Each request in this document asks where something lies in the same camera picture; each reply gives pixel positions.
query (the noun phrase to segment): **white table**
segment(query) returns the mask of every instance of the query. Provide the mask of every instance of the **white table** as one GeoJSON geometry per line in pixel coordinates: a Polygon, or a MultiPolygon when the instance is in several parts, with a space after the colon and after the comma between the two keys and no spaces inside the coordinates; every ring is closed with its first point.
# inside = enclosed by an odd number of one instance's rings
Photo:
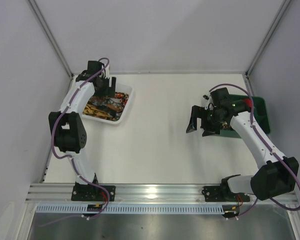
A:
{"type": "MultiPolygon", "coordinates": [[[[135,90],[131,109],[119,126],[83,119],[86,151],[100,183],[217,184],[258,169],[239,138],[186,134],[191,107],[221,83],[246,88],[240,74],[132,74],[117,82],[135,90]]],[[[229,87],[229,92],[244,94],[229,87]]],[[[46,183],[73,183],[67,159],[51,157],[46,183]]]]}

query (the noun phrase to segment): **white wall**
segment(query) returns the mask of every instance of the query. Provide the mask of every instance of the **white wall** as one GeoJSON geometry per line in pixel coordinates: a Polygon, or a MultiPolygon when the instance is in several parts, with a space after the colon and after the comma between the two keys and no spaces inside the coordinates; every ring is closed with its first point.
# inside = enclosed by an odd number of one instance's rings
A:
{"type": "Polygon", "coordinates": [[[274,34],[252,72],[252,82],[266,100],[273,142],[300,164],[300,0],[294,1],[274,34]]]}
{"type": "Polygon", "coordinates": [[[0,213],[15,203],[7,240],[30,183],[41,177],[48,114],[58,110],[68,82],[27,2],[0,0],[0,213]]]}
{"type": "Polygon", "coordinates": [[[247,70],[283,0],[37,0],[74,73],[247,70]]]}

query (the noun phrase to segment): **colorful item in bin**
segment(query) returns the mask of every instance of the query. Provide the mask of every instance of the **colorful item in bin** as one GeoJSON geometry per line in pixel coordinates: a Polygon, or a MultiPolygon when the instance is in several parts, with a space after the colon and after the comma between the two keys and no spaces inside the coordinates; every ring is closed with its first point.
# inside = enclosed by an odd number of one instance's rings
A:
{"type": "Polygon", "coordinates": [[[129,94],[116,92],[114,98],[92,96],[86,104],[83,114],[95,118],[118,121],[125,109],[129,94]]]}

